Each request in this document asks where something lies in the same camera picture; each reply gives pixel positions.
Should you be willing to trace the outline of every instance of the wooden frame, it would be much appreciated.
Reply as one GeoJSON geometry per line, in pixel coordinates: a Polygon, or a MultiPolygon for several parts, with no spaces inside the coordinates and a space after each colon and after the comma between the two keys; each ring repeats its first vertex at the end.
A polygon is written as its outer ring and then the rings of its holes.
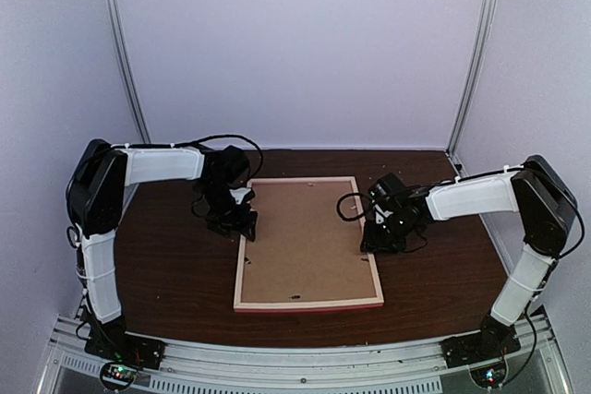
{"type": "MultiPolygon", "coordinates": [[[[278,179],[253,179],[248,185],[253,186],[256,184],[289,184],[289,183],[306,183],[306,184],[318,184],[326,182],[347,182],[351,186],[352,192],[358,192],[355,177],[303,177],[303,178],[278,178],[278,179]]],[[[361,199],[358,196],[355,199],[355,209],[358,214],[361,214],[363,207],[361,205],[361,199]]],[[[365,224],[365,218],[361,218],[358,221],[360,229],[363,230],[365,224]]],[[[375,296],[364,297],[356,299],[343,299],[334,301],[317,301],[317,302],[285,302],[285,303],[246,303],[241,300],[243,290],[243,279],[246,264],[246,253],[247,253],[247,239],[242,236],[240,238],[240,246],[238,251],[238,263],[236,267],[236,279],[235,279],[235,293],[234,293],[234,310],[236,312],[319,312],[319,311],[334,311],[334,310],[345,310],[345,309],[360,309],[369,307],[382,306],[384,303],[383,293],[380,285],[380,277],[378,274],[378,268],[376,265],[376,259],[373,254],[368,253],[368,263],[371,272],[371,279],[373,281],[373,289],[375,296]]]]}

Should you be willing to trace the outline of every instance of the wooden table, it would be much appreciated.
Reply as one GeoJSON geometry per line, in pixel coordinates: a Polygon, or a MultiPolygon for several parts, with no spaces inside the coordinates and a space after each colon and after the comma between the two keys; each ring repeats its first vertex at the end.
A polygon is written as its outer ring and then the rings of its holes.
{"type": "MultiPolygon", "coordinates": [[[[354,175],[359,189],[387,172],[407,185],[453,177],[442,152],[265,153],[260,177],[354,175]]],[[[227,345],[320,347],[398,342],[478,328],[506,280],[477,216],[428,227],[428,247],[378,256],[382,308],[317,314],[233,311],[237,240],[209,232],[190,211],[191,183],[139,188],[116,239],[116,277],[128,329],[227,345]]],[[[413,235],[409,248],[420,245],[413,235]]]]}

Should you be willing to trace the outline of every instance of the white arm segment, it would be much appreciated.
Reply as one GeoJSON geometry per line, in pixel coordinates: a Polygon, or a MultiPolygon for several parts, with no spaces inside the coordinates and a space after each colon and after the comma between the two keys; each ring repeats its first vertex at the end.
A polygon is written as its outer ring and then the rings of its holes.
{"type": "MultiPolygon", "coordinates": [[[[487,212],[518,212],[511,178],[517,172],[500,173],[478,179],[436,186],[427,196],[428,209],[436,221],[487,212]]],[[[543,256],[524,245],[517,265],[492,306],[491,316],[510,326],[524,312],[525,306],[544,280],[552,257],[543,256]]]]}
{"type": "Polygon", "coordinates": [[[115,230],[91,235],[89,239],[81,235],[81,239],[86,275],[80,277],[86,280],[94,315],[100,322],[107,323],[121,316],[115,283],[115,230]]]}
{"type": "Polygon", "coordinates": [[[501,173],[451,185],[435,186],[427,205],[435,221],[497,211],[519,211],[511,185],[513,173],[501,173]]]}
{"type": "Polygon", "coordinates": [[[201,177],[205,156],[195,148],[120,149],[127,155],[126,186],[201,177]]]}

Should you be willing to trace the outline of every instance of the wood surface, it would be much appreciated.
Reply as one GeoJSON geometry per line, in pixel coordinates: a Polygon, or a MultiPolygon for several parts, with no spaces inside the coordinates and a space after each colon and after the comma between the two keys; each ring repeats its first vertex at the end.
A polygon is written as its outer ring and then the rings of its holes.
{"type": "MultiPolygon", "coordinates": [[[[453,176],[435,151],[265,153],[260,177],[353,175],[361,191],[387,172],[407,185],[453,176]]],[[[377,255],[381,308],[305,314],[233,309],[237,239],[209,232],[189,210],[191,183],[139,188],[116,238],[119,295],[130,331],[208,343],[316,347],[419,340],[478,328],[506,280],[478,216],[428,227],[428,247],[377,255]]],[[[410,236],[409,248],[421,245],[410,236]]]]}
{"type": "MultiPolygon", "coordinates": [[[[357,192],[355,177],[253,179],[257,239],[240,239],[235,311],[334,311],[381,306],[372,254],[362,253],[365,218],[342,221],[335,202],[357,192]]],[[[344,215],[362,215],[359,197],[344,215]]]]}

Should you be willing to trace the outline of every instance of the white wall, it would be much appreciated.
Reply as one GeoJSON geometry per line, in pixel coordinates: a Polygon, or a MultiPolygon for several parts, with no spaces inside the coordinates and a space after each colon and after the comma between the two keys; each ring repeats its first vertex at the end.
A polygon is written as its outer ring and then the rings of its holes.
{"type": "Polygon", "coordinates": [[[156,141],[445,147],[481,0],[119,0],[156,141]]]}
{"type": "MultiPolygon", "coordinates": [[[[470,173],[544,155],[591,227],[591,0],[499,0],[459,156],[470,173]]],[[[518,216],[493,218],[518,258],[518,216]]],[[[571,242],[578,237],[575,229],[571,242]]],[[[543,301],[575,392],[591,386],[591,239],[565,258],[543,301]]]]}
{"type": "Polygon", "coordinates": [[[103,0],[0,0],[0,384],[32,392],[79,301],[64,191],[92,137],[137,140],[103,0]]]}

